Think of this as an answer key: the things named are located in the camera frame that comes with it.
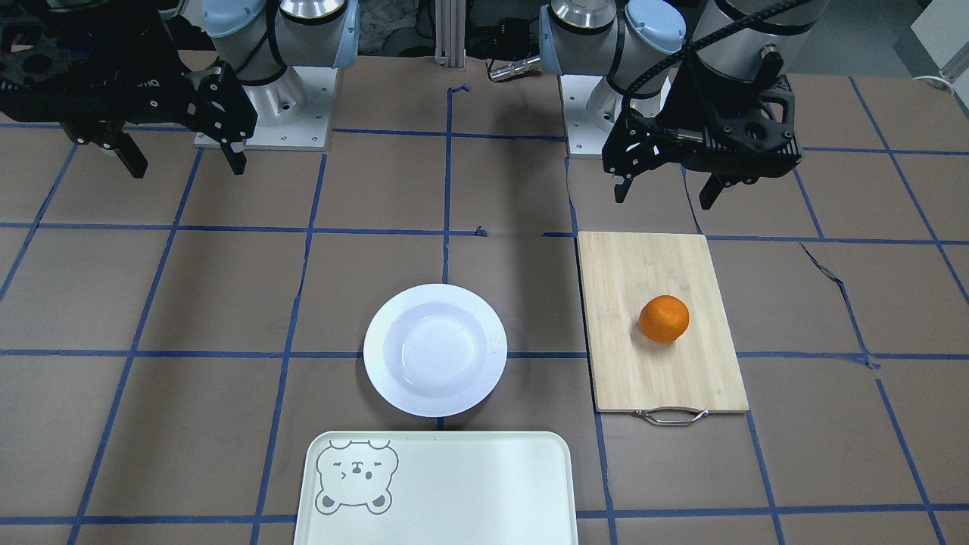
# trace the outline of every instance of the rectangular tray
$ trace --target rectangular tray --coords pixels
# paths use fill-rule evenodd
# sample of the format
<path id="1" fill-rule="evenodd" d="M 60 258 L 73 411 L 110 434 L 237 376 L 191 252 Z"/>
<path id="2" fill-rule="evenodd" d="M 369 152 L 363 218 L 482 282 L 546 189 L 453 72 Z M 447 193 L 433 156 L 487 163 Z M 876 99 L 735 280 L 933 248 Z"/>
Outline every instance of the rectangular tray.
<path id="1" fill-rule="evenodd" d="M 748 410 L 706 237 L 581 232 L 578 252 L 599 410 Z M 690 309 L 672 344 L 639 329 L 640 310 L 665 294 Z"/>
<path id="2" fill-rule="evenodd" d="M 569 447 L 550 432 L 324 433 L 294 544 L 334 543 L 578 544 Z"/>

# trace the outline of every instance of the metal handle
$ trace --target metal handle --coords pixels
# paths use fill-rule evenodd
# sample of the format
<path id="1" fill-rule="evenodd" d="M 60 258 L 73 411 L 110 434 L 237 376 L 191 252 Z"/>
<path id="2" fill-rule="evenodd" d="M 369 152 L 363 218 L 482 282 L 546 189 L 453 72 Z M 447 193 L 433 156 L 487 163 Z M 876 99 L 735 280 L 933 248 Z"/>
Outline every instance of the metal handle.
<path id="1" fill-rule="evenodd" d="M 698 422 L 698 421 L 702 420 L 703 417 L 705 417 L 706 415 L 710 414 L 710 411 L 708 411 L 708 410 L 701 410 L 701 411 L 693 411 L 693 410 L 688 410 L 688 409 L 662 409 L 662 410 L 665 410 L 665 411 L 666 410 L 676 410 L 676 411 L 680 411 L 680 412 L 685 412 L 687 414 L 692 414 L 693 415 L 693 418 L 691 420 L 659 420 L 659 419 L 653 417 L 653 415 L 648 410 L 638 410 L 638 411 L 636 411 L 636 412 L 633 413 L 633 416 L 637 416 L 639 418 L 642 418 L 643 420 L 645 420 L 646 422 L 652 424 L 653 426 L 679 426 L 679 427 L 683 427 L 683 426 L 689 426 L 689 425 L 693 424 L 694 422 Z"/>

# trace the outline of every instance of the orange fruit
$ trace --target orange fruit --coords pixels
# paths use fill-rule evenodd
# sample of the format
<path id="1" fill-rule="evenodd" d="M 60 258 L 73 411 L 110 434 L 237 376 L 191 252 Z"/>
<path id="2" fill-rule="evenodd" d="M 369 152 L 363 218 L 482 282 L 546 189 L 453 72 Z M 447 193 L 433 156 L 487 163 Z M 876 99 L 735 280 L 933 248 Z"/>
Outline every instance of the orange fruit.
<path id="1" fill-rule="evenodd" d="M 661 295 L 640 312 L 640 331 L 656 342 L 670 343 L 690 325 L 690 309 L 672 295 Z"/>

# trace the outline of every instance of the bear face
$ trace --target bear face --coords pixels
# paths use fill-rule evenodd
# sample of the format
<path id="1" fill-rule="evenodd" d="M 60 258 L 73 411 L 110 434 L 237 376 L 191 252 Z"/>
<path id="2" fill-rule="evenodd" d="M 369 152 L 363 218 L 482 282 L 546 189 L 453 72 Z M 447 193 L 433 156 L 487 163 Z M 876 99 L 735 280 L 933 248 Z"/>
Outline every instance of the bear face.
<path id="1" fill-rule="evenodd" d="M 366 505 L 374 515 L 391 508 L 391 479 L 397 471 L 397 453 L 388 441 L 375 446 L 370 441 L 333 441 L 316 460 L 322 490 L 316 496 L 316 509 L 331 515 L 341 505 Z"/>

